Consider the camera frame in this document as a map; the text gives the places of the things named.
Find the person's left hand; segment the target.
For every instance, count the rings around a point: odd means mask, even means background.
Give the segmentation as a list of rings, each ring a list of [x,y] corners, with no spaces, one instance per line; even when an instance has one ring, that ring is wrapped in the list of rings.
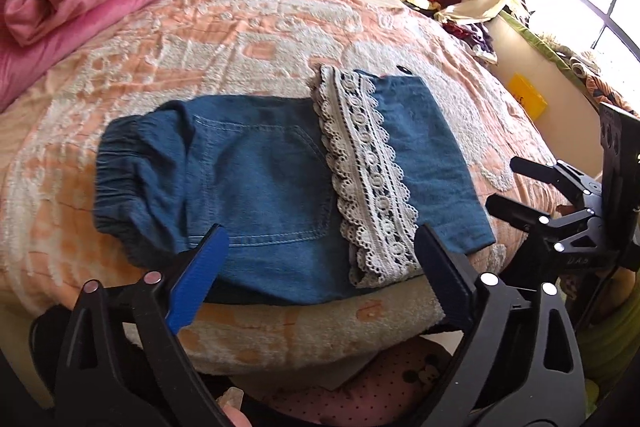
[[[216,400],[218,407],[226,414],[234,427],[252,427],[248,418],[241,412],[244,391],[230,387]]]

